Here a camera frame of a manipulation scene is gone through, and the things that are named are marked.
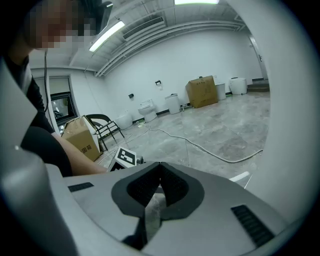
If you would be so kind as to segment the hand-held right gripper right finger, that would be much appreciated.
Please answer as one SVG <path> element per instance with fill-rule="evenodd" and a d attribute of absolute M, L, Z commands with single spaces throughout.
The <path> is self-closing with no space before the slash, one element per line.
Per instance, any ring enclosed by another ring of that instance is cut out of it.
<path fill-rule="evenodd" d="M 239 184 L 183 165 L 171 166 L 197 179 L 204 198 L 187 218 L 163 221 L 144 250 L 254 250 L 256 245 L 232 211 L 242 205 L 275 236 L 287 227 L 276 210 Z"/>

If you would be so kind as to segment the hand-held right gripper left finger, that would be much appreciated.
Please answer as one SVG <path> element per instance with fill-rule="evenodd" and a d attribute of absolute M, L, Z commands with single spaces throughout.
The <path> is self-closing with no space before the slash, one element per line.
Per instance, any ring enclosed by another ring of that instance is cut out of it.
<path fill-rule="evenodd" d="M 160 226 L 160 180 L 157 162 L 64 178 L 88 217 L 116 240 L 141 250 Z"/>

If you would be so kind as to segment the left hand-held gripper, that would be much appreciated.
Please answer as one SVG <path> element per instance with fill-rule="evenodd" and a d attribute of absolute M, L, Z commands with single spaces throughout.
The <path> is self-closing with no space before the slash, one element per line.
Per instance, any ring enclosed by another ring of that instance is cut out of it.
<path fill-rule="evenodd" d="M 113 172 L 117 170 L 132 168 L 143 163 L 144 158 L 142 156 L 139 156 L 135 152 L 124 147 L 119 147 L 116 151 L 115 156 L 112 158 L 107 171 Z"/>

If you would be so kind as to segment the white bathtub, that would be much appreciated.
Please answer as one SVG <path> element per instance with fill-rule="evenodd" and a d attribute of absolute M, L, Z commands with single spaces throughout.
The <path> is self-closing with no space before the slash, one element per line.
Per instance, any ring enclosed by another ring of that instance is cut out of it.
<path fill-rule="evenodd" d="M 320 191 L 320 57 L 281 0 L 227 2 L 257 42 L 270 85 L 268 134 L 247 190 L 293 223 Z"/>

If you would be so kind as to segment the person's left forearm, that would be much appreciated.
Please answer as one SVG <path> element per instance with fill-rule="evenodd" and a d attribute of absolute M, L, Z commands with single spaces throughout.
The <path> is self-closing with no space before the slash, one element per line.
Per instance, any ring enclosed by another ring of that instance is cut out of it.
<path fill-rule="evenodd" d="M 106 173 L 107 169 L 99 164 L 96 164 L 87 158 L 70 142 L 61 138 L 56 132 L 51 134 L 62 146 L 65 151 L 74 176 L 95 175 Z"/>

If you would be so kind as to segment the round white toilet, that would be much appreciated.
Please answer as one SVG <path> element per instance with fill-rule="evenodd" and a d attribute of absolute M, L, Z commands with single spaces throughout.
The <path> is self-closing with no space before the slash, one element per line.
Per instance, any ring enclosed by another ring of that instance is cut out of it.
<path fill-rule="evenodd" d="M 125 130 L 133 125 L 133 119 L 128 111 L 124 111 L 115 119 L 115 123 L 121 130 Z"/>

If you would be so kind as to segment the black metal chair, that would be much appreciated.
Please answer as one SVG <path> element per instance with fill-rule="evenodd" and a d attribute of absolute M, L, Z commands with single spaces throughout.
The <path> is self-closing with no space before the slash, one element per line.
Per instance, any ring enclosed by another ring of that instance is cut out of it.
<path fill-rule="evenodd" d="M 125 138 L 120 127 L 116 124 L 115 121 L 111 120 L 107 115 L 88 114 L 85 117 L 88 119 L 89 123 L 93 125 L 93 127 L 95 128 L 98 142 L 104 150 L 108 151 L 108 148 L 105 143 L 105 139 L 107 137 L 111 136 L 116 144 L 117 141 L 114 136 L 115 133 L 119 132 L 121 136 Z"/>

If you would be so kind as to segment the large printed cardboard box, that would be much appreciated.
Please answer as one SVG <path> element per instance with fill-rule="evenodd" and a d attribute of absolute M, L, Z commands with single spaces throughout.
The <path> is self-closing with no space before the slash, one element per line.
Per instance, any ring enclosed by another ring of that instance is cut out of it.
<path fill-rule="evenodd" d="M 67 122 L 61 137 L 74 145 L 93 162 L 101 156 L 97 129 L 85 115 Z"/>

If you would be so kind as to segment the white square toilet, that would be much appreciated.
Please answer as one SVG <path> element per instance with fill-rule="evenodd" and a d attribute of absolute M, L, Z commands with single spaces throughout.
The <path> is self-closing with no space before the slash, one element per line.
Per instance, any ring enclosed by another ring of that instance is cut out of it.
<path fill-rule="evenodd" d="M 177 114 L 181 111 L 181 105 L 177 93 L 173 93 L 165 97 L 165 103 L 171 115 Z"/>

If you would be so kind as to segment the black framed window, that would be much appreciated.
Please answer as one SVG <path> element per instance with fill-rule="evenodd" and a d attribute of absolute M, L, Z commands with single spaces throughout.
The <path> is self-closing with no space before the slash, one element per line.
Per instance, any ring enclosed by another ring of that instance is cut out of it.
<path fill-rule="evenodd" d="M 51 94 L 50 99 L 55 121 L 58 126 L 78 116 L 70 92 Z"/>

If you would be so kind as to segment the tall brown cardboard box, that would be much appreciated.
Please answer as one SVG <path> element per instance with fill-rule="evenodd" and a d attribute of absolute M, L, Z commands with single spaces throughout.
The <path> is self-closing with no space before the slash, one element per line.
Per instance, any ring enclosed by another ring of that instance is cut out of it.
<path fill-rule="evenodd" d="M 190 80 L 185 86 L 190 105 L 202 108 L 218 103 L 218 93 L 213 76 Z"/>

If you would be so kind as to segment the slim white toilet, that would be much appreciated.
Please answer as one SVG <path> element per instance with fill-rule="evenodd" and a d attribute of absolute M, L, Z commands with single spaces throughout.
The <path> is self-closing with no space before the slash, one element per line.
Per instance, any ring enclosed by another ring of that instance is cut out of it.
<path fill-rule="evenodd" d="M 219 83 L 219 84 L 216 84 L 216 91 L 217 91 L 217 97 L 218 97 L 218 100 L 221 101 L 221 100 L 224 100 L 226 99 L 226 85 L 224 83 Z"/>

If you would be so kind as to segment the long ceiling light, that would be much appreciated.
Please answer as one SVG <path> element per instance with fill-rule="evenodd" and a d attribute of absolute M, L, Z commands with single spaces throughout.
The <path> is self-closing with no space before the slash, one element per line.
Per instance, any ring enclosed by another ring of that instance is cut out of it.
<path fill-rule="evenodd" d="M 95 52 L 108 38 L 110 38 L 113 34 L 121 30 L 125 26 L 123 21 L 119 21 L 115 25 L 113 25 L 110 29 L 105 31 L 89 48 L 90 52 Z"/>
<path fill-rule="evenodd" d="M 175 5 L 210 4 L 217 5 L 220 0 L 174 0 Z"/>

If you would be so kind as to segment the ceiling air vent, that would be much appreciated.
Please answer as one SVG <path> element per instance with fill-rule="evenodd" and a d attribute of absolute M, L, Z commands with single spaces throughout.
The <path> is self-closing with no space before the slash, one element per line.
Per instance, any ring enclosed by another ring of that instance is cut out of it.
<path fill-rule="evenodd" d="M 146 21 L 145 23 L 136 26 L 123 35 L 125 41 L 132 40 L 133 38 L 156 28 L 163 28 L 166 26 L 166 22 L 162 16 Z"/>

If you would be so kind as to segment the brown wooden step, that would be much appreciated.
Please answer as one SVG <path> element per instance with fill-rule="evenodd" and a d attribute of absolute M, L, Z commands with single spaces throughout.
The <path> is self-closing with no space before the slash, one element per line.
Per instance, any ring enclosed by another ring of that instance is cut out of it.
<path fill-rule="evenodd" d="M 254 80 L 252 84 L 247 85 L 247 91 L 252 93 L 270 92 L 270 84 L 268 80 Z"/>

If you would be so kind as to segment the white door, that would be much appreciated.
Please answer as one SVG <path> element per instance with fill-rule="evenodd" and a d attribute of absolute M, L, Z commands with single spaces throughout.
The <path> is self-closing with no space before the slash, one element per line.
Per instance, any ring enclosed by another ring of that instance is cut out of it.
<path fill-rule="evenodd" d="M 264 80 L 268 80 L 268 74 L 267 74 L 267 70 L 266 70 L 266 66 L 265 66 L 265 62 L 263 60 L 263 57 L 261 55 L 261 51 L 257 45 L 257 42 L 255 40 L 255 38 L 252 36 L 252 35 L 249 35 L 248 36 L 249 39 L 250 39 L 250 42 L 255 50 L 255 53 L 256 53 L 256 56 L 258 58 L 258 62 L 259 62 L 259 65 L 260 65 L 260 69 L 261 69 L 261 73 L 262 73 L 262 77 Z"/>

